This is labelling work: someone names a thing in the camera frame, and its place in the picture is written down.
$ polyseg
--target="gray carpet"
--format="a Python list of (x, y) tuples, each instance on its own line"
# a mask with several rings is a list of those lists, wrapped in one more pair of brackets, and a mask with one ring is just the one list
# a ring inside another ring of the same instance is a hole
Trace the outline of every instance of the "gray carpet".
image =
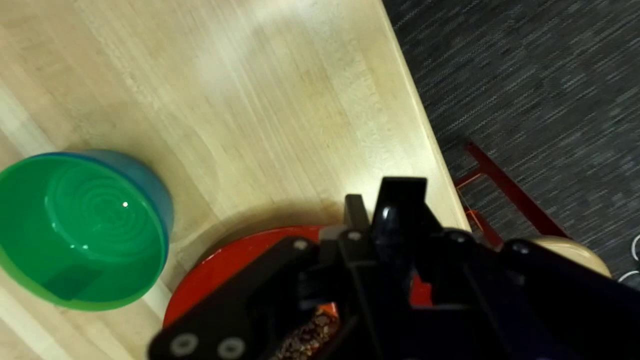
[[(640, 2), (385, 6), (452, 173), (471, 137), (613, 276), (637, 268)], [(502, 235), (535, 234), (490, 182), (466, 200)]]

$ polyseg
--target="wooden table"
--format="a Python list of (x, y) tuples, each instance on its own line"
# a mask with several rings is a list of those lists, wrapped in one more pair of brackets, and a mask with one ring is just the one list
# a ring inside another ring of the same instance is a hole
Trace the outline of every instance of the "wooden table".
[(144, 357), (205, 247), (340, 221), (385, 173), (428, 176), (436, 215), (467, 227), (377, 0), (1, 0), (0, 127), (0, 168), (122, 149), (175, 201), (168, 266), (131, 305), (54, 308), (1, 272), (1, 357)]

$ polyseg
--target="red disc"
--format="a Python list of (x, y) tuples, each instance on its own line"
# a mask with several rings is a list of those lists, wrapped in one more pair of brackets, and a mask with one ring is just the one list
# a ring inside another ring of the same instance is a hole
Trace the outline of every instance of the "red disc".
[(244, 266), (254, 262), (259, 253), (272, 247), (281, 237), (300, 235), (317, 241), (320, 226), (295, 226), (295, 227), (276, 227), (267, 231), (258, 231), (234, 239), (205, 260), (195, 263), (186, 278), (177, 283), (171, 300), (164, 312), (164, 328), (191, 309), (208, 294), (215, 292), (224, 281), (234, 278)]

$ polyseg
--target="plastic bowl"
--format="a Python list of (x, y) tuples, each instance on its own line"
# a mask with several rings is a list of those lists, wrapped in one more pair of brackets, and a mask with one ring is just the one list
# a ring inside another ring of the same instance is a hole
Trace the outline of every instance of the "plastic bowl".
[(157, 280), (171, 215), (166, 185), (129, 156), (32, 156), (0, 171), (0, 266), (63, 308), (125, 305)]

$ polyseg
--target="black mechanism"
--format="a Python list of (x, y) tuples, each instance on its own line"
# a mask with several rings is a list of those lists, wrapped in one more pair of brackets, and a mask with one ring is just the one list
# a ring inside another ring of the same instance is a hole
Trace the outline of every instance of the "black mechanism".
[[(384, 177), (371, 223), (346, 195), (346, 226), (320, 246), (281, 239), (161, 329), (152, 360), (270, 357), (334, 301), (340, 331), (320, 357), (640, 357), (640, 294), (528, 239), (493, 251), (445, 230), (423, 177)], [(433, 287), (411, 308), (409, 278)]]

